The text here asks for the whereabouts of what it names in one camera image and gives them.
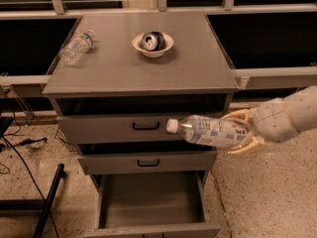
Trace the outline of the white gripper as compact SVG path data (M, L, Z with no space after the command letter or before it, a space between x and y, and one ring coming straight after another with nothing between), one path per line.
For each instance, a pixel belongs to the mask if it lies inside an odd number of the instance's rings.
M299 135L294 121L282 98L275 98L257 108L240 109L223 116L223 119L237 122L253 122L261 136L248 136L238 146L230 149L229 154L247 154L261 149L264 139L269 142L285 142Z

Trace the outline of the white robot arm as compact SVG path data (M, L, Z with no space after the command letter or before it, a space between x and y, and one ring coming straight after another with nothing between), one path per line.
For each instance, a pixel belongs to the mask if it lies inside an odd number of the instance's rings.
M222 119L242 123L251 129L251 135L231 148L229 154L249 153L266 143L286 142L317 127L317 86L263 102L256 108L228 113Z

